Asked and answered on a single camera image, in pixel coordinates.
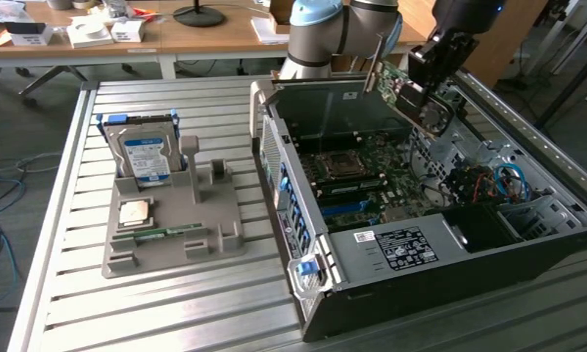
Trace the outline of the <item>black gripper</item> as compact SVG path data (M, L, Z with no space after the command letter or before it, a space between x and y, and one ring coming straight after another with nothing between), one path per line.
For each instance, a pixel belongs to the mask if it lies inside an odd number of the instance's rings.
M477 46L505 8L502 0L438 0L432 8L436 28L429 40L438 45Z

